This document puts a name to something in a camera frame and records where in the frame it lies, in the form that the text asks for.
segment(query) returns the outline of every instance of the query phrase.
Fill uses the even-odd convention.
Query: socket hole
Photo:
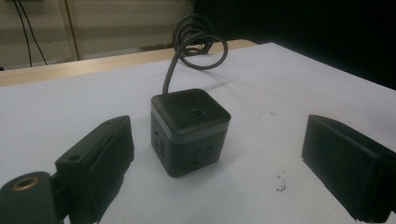
[[[79,155],[74,155],[74,156],[70,157],[69,160],[70,160],[70,161],[76,161],[76,160],[78,160],[79,158],[80,158]]]
[[[192,156],[196,156],[196,155],[197,155],[198,153],[200,153],[200,152],[201,152],[201,149],[199,149],[198,151],[192,153]]]
[[[385,159],[390,160],[390,161],[394,161],[395,160],[395,158],[393,156],[390,156],[390,155],[383,155],[382,157],[384,157]]]

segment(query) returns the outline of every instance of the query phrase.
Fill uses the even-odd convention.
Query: power cord
[[[169,91],[169,83],[175,71],[178,59],[188,67],[197,70],[212,69],[224,62],[228,54],[227,42],[220,36],[215,35],[213,30],[211,22],[202,15],[192,14],[180,20],[173,32],[173,45],[176,53],[166,73],[163,83],[163,94]],[[221,58],[215,63],[210,65],[197,65],[185,59],[185,57],[208,54],[213,46],[214,40],[221,42],[224,48]]]

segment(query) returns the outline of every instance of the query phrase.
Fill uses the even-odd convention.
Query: cable on wall
[[[14,0],[14,5],[15,5],[15,8],[18,11],[18,15],[20,16],[20,19],[21,19],[23,33],[24,33],[26,45],[27,45],[27,50],[29,51],[29,62],[30,62],[30,66],[32,67],[32,52],[30,51],[29,38],[27,37],[27,34],[26,34],[26,27],[24,26],[24,22],[23,22],[23,18],[22,18],[20,9],[18,8],[17,2],[15,0]]]
[[[173,45],[176,53],[166,73],[163,83],[163,94],[169,91],[169,83],[178,59],[188,67],[197,70],[212,69],[224,62],[228,54],[227,42],[220,36],[215,35],[213,30],[214,28],[211,22],[206,17],[198,14],[185,16],[177,24],[173,32]],[[218,61],[210,65],[197,65],[186,60],[186,57],[208,54],[215,40],[221,42],[224,48],[221,58]]]
[[[23,18],[21,16],[21,12],[20,12],[20,10],[19,10],[19,8],[17,6],[16,0],[14,0],[14,4],[15,4],[15,7],[17,8],[17,10],[18,10],[18,14],[20,15],[20,19],[21,19],[21,23],[22,23],[22,27],[23,27],[23,32],[25,34],[26,43],[27,43],[27,46],[28,46],[28,49],[29,49],[30,66],[32,67],[32,53],[30,51],[29,39],[28,39],[27,34],[26,34],[26,28],[25,28],[25,25],[24,25]],[[27,14],[26,14],[26,11],[24,10],[24,7],[23,7],[23,5],[21,3],[21,0],[18,0],[18,4],[20,5],[21,11],[22,11],[22,13],[23,13],[28,25],[29,25],[30,33],[32,34],[32,38],[35,41],[35,45],[37,46],[38,51],[40,51],[41,58],[43,59],[44,63],[47,64],[46,58],[44,57],[44,54],[43,54],[43,51],[41,50],[40,46],[37,43],[37,40],[35,39],[35,33],[33,32],[32,24],[29,21],[29,18],[28,18]]]

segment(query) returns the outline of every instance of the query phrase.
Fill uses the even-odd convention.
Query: white tabletop
[[[135,160],[101,223],[356,223],[301,158],[307,118],[339,120],[394,150],[396,91],[275,44],[231,50],[205,72],[179,62],[170,91],[203,89],[232,119],[219,162],[172,178],[149,140],[150,98],[168,66],[1,87],[0,185],[53,174],[56,159],[97,125],[129,115]]]

